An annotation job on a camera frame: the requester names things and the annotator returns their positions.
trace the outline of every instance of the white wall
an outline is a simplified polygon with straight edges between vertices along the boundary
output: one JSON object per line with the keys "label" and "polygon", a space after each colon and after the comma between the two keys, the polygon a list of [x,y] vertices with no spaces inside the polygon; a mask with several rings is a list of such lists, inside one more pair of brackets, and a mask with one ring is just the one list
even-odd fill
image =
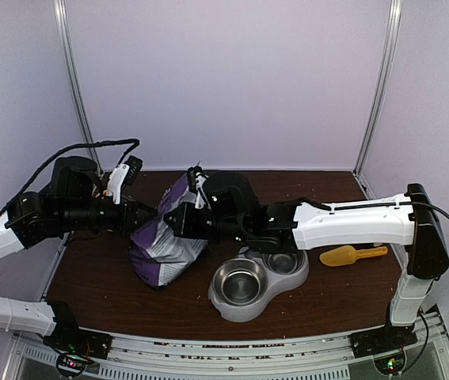
{"label": "white wall", "polygon": [[[398,49],[364,176],[376,196],[421,182],[449,212],[449,2],[404,3]],[[449,223],[443,220],[449,248]],[[449,271],[436,284],[449,330]]]}
{"label": "white wall", "polygon": [[[149,169],[351,169],[390,1],[67,1],[96,140]],[[100,152],[105,168],[119,153]]]}
{"label": "white wall", "polygon": [[[64,64],[51,0],[0,2],[0,208],[45,158],[81,140]],[[1,260],[0,295],[39,300],[58,246]],[[0,371],[9,340],[0,331]]]}

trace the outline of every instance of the plastic scoop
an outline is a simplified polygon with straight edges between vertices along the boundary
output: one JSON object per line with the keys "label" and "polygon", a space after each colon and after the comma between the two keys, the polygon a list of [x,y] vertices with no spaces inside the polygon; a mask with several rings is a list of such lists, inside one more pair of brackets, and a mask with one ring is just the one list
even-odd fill
{"label": "plastic scoop", "polygon": [[361,249],[356,251],[352,245],[342,245],[339,248],[324,252],[319,260],[328,267],[340,267],[342,265],[354,264],[358,259],[384,256],[388,253],[388,247],[372,249]]}

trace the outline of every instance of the brown tabletop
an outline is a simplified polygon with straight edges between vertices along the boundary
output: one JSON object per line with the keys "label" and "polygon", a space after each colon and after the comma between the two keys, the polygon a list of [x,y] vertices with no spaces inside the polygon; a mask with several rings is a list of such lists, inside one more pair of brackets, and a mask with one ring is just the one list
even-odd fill
{"label": "brown tabletop", "polygon": [[[130,194],[157,205],[180,172],[148,172]],[[363,199],[351,173],[244,172],[262,203],[300,196],[322,201]],[[225,321],[207,299],[217,267],[240,245],[210,244],[182,275],[160,291],[136,276],[127,257],[128,239],[103,233],[75,235],[48,292],[66,301],[81,326],[114,333],[186,340],[256,340],[338,333],[381,325],[394,295],[400,268],[392,252],[328,268],[309,252],[306,282],[275,297],[258,318]]]}

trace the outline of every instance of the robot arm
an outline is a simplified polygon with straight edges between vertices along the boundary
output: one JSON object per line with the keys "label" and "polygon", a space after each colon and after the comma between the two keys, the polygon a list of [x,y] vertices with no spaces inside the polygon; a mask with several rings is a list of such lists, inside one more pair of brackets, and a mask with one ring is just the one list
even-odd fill
{"label": "robot arm", "polygon": [[[141,160],[130,156],[113,170],[104,191],[94,161],[59,158],[43,190],[23,193],[0,215],[0,259],[75,230],[106,229],[122,234],[137,230],[157,214],[155,209],[121,194],[126,185],[134,182],[141,166]],[[79,341],[96,340],[98,335],[88,336],[80,330],[69,307],[62,302],[22,302],[1,297],[0,328],[46,336],[50,344],[67,351],[67,346],[78,347]],[[100,347],[103,337],[98,340]]]}
{"label": "robot arm", "polygon": [[407,344],[432,282],[449,268],[439,220],[423,206],[430,201],[420,184],[410,184],[406,194],[385,199],[348,203],[298,199],[261,206],[239,173],[206,177],[195,167],[189,169],[188,179],[198,194],[196,203],[183,203],[165,215],[165,222],[179,237],[236,240],[263,254],[362,243],[405,247],[409,262],[402,269],[386,325],[378,335],[371,330],[367,336],[355,336],[360,346],[357,356],[380,352],[384,341],[394,348]]}

